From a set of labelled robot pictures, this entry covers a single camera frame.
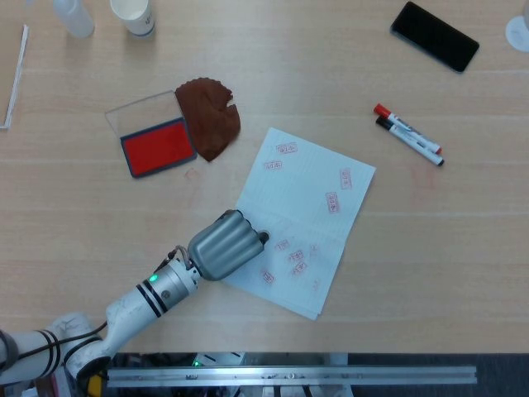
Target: marker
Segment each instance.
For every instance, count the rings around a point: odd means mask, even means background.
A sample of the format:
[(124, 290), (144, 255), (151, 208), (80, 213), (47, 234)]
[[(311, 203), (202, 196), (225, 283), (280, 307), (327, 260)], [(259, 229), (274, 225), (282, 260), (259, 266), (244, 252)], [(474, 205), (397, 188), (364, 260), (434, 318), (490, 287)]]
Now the marker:
[(413, 128), (412, 126), (407, 124), (405, 121), (403, 121), (395, 113), (391, 113), (389, 109), (385, 108), (380, 103), (378, 103), (377, 106), (375, 106), (373, 110), (379, 116), (387, 118), (390, 122), (395, 124), (397, 127), (402, 128), (409, 136), (411, 136), (417, 142), (422, 143), (422, 145), (425, 146), (429, 151), (432, 151), (433, 153), (437, 153), (438, 155), (441, 153), (442, 149), (441, 149), (441, 146), (439, 146), (439, 144), (435, 143), (434, 141), (430, 141), (428, 138), (422, 135), (415, 128)]
[(444, 164), (445, 161), (440, 155), (436, 155), (435, 153), (429, 151), (421, 143), (415, 141), (406, 132), (403, 132), (400, 128), (397, 127), (396, 124), (393, 124), (387, 118), (380, 116), (379, 118), (377, 118), (376, 123), (388, 130), (391, 135), (397, 137), (406, 145), (410, 146), (413, 150), (418, 151), (420, 154), (424, 155), (433, 164), (438, 166), (442, 166)]

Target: smartphone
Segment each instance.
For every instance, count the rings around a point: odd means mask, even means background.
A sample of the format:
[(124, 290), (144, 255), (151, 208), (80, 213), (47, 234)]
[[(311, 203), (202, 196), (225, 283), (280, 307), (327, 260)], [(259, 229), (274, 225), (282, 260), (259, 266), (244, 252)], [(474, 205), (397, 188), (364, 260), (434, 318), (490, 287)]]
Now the smartphone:
[(457, 72), (463, 72), (479, 43), (438, 17), (407, 2), (391, 26), (391, 32), (422, 48)]

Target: plastic bottle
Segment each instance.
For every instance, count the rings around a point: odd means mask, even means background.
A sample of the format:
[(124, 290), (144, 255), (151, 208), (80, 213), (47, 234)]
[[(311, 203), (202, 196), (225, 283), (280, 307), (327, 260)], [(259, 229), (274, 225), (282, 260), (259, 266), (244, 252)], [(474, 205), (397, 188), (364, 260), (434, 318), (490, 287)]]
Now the plastic bottle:
[(83, 0), (53, 0), (53, 9), (72, 36), (83, 38), (93, 32), (93, 20)]

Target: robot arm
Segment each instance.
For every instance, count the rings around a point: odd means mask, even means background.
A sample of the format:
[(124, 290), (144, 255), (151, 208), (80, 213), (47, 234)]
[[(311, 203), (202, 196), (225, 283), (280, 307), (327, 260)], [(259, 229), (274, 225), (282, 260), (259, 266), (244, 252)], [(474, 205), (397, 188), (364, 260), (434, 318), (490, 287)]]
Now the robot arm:
[[(0, 385), (35, 379), (64, 365), (75, 379), (103, 370), (132, 337), (197, 290), (198, 281), (221, 280), (264, 250), (269, 236), (256, 232), (239, 211), (226, 211), (195, 236), (183, 260), (168, 256), (148, 279), (107, 307), (94, 329), (83, 313), (48, 328), (12, 336), (0, 332)], [(105, 325), (104, 339), (98, 335)]]

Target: white paper sheet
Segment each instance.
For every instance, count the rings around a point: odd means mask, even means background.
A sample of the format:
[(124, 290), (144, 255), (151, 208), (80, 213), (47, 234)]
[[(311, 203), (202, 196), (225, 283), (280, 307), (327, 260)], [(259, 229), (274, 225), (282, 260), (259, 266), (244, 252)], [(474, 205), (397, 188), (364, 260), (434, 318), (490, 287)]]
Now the white paper sheet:
[(270, 128), (236, 205), (270, 241), (226, 282), (316, 319), (374, 172)]

